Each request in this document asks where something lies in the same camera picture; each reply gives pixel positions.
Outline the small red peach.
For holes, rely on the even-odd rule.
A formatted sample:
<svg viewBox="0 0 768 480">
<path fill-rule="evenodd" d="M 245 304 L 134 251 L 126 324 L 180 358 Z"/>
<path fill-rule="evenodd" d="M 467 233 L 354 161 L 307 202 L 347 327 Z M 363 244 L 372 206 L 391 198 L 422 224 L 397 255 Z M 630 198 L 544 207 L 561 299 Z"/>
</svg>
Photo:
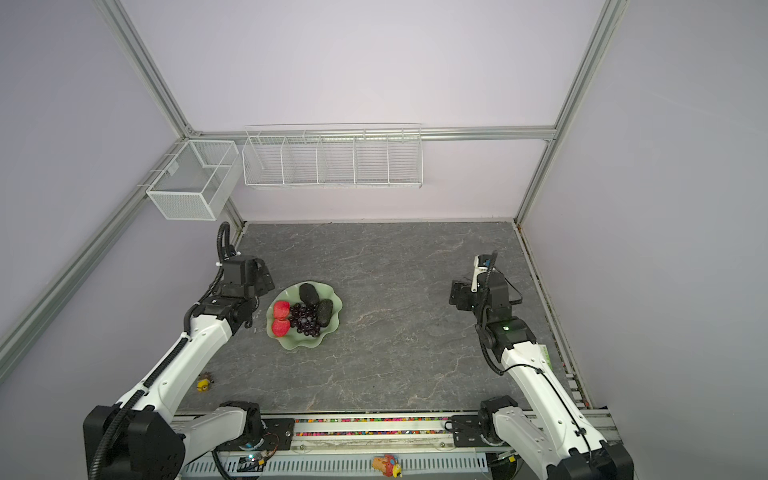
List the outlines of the small red peach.
<svg viewBox="0 0 768 480">
<path fill-rule="evenodd" d="M 291 304 L 286 300 L 276 301 L 273 305 L 273 317 L 275 320 L 283 320 L 291 314 Z"/>
</svg>

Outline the dark avocado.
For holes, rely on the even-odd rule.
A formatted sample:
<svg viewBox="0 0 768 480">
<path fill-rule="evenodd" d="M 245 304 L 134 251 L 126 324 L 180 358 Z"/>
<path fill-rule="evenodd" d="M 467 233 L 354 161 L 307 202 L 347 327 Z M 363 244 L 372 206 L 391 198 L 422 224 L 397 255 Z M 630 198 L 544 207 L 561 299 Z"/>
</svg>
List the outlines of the dark avocado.
<svg viewBox="0 0 768 480">
<path fill-rule="evenodd" d="M 325 328 L 329 325 L 333 316 L 334 303 L 331 299 L 320 300 L 315 310 L 316 324 L 320 328 Z"/>
<path fill-rule="evenodd" d="M 308 307 L 316 307 L 320 303 L 320 296 L 312 283 L 303 283 L 299 286 L 299 297 Z"/>
</svg>

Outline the large red peach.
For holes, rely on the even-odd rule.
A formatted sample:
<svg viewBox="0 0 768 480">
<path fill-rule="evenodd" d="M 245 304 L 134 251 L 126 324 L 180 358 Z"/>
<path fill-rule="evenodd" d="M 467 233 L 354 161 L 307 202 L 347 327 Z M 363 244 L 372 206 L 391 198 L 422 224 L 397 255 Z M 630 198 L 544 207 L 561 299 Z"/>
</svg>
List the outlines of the large red peach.
<svg viewBox="0 0 768 480">
<path fill-rule="evenodd" d="M 287 318 L 276 318 L 271 325 L 271 332 L 276 338 L 286 336 L 291 330 L 291 322 Z"/>
</svg>

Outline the dark purple grape bunch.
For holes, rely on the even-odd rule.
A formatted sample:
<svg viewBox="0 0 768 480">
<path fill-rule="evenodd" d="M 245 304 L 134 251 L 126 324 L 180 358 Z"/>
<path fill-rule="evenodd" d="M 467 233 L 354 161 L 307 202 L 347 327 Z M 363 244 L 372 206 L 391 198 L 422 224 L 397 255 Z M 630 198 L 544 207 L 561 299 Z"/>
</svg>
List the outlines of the dark purple grape bunch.
<svg viewBox="0 0 768 480">
<path fill-rule="evenodd" d="M 289 322 L 298 333 L 309 337 L 318 337 L 321 326 L 318 323 L 317 308 L 301 302 L 292 304 L 289 309 Z"/>
</svg>

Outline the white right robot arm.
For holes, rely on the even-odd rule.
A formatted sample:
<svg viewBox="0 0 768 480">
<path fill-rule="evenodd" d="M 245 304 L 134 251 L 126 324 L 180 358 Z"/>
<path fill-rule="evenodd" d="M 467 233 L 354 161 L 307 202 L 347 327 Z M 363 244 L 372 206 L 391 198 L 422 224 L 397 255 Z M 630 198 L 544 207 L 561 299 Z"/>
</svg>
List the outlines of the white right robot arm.
<svg viewBox="0 0 768 480">
<path fill-rule="evenodd" d="M 515 316 L 510 283 L 493 270 L 476 280 L 451 284 L 449 304 L 473 314 L 486 363 L 511 377 L 541 422 L 536 426 L 510 396 L 481 403 L 483 435 L 505 443 L 539 479 L 632 479 L 634 461 L 626 448 L 607 440 L 578 409 L 551 369 L 543 345 Z"/>
</svg>

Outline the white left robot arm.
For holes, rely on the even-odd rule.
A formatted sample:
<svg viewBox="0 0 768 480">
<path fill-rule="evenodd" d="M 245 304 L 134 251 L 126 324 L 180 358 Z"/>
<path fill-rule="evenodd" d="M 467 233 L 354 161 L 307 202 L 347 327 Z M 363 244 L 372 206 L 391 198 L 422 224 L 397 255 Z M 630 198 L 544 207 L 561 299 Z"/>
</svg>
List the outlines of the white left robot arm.
<svg viewBox="0 0 768 480">
<path fill-rule="evenodd" d="M 175 345 L 113 405 L 97 406 L 87 415 L 88 478 L 175 479 L 221 445 L 262 447 L 266 427 L 254 402 L 226 402 L 178 429 L 172 421 L 193 381 L 240 328 L 251 326 L 260 297 L 273 288 L 263 260 L 233 256 L 220 261 L 211 292 L 188 310 Z"/>
</svg>

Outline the green wavy fruit bowl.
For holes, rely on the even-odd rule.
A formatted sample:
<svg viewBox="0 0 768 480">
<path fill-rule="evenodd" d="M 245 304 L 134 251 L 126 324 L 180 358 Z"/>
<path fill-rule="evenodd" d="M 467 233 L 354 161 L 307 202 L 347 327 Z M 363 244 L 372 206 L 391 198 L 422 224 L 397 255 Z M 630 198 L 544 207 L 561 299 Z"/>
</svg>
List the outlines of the green wavy fruit bowl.
<svg viewBox="0 0 768 480">
<path fill-rule="evenodd" d="M 295 329 L 291 328 L 290 332 L 286 336 L 281 338 L 276 338 L 271 332 L 271 325 L 274 320 L 273 305 L 276 301 L 279 301 L 279 300 L 286 300 L 291 305 L 301 302 L 299 297 L 299 286 L 303 283 L 312 283 L 315 286 L 320 296 L 320 300 L 331 299 L 333 301 L 334 309 L 333 309 L 333 316 L 330 320 L 330 323 L 327 327 L 321 328 L 320 335 L 318 337 L 305 336 L 303 334 L 298 333 Z M 295 284 L 284 289 L 282 292 L 280 292 L 277 295 L 276 299 L 272 302 L 272 304 L 267 309 L 265 332 L 269 338 L 276 340 L 281 345 L 281 347 L 284 348 L 285 350 L 294 350 L 299 347 L 316 348 L 321 344 L 322 340 L 327 335 L 334 333 L 340 325 L 339 315 L 342 311 L 343 303 L 340 297 L 336 294 L 335 290 L 330 285 L 327 285 L 324 283 L 312 282 L 312 281 L 307 281 L 303 283 Z"/>
</svg>

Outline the white mesh box basket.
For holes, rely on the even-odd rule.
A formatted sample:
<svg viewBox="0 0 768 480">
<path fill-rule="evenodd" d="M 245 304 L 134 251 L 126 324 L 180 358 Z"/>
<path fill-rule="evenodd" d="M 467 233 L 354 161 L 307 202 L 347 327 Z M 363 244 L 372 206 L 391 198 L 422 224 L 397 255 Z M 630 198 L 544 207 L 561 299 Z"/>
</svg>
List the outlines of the white mesh box basket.
<svg viewBox="0 0 768 480">
<path fill-rule="evenodd" d="M 149 184 L 147 195 L 167 220 L 215 221 L 242 172 L 235 142 L 187 140 Z"/>
</svg>

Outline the yellow red toy figure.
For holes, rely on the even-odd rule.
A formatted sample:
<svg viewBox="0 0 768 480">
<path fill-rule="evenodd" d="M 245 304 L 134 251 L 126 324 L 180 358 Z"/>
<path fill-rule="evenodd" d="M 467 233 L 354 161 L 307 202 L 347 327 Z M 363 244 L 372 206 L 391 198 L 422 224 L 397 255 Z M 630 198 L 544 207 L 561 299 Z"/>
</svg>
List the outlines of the yellow red toy figure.
<svg viewBox="0 0 768 480">
<path fill-rule="evenodd" d="M 389 478 L 399 478 L 402 476 L 402 467 L 399 460 L 391 454 L 374 457 L 371 461 L 371 467 Z"/>
</svg>

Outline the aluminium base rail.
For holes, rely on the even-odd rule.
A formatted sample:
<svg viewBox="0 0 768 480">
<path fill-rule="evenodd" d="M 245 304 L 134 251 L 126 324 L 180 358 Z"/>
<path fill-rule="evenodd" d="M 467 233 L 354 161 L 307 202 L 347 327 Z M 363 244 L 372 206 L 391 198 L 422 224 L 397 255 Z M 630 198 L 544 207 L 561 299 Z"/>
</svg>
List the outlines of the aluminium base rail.
<svg viewBox="0 0 768 480">
<path fill-rule="evenodd" d="M 263 417 L 257 447 L 232 441 L 183 467 L 183 479 L 382 479 L 467 476 L 533 478 L 537 460 L 555 448 L 539 433 L 530 447 L 513 447 L 473 411 L 288 413 Z M 522 455 L 531 452 L 534 459 Z"/>
</svg>

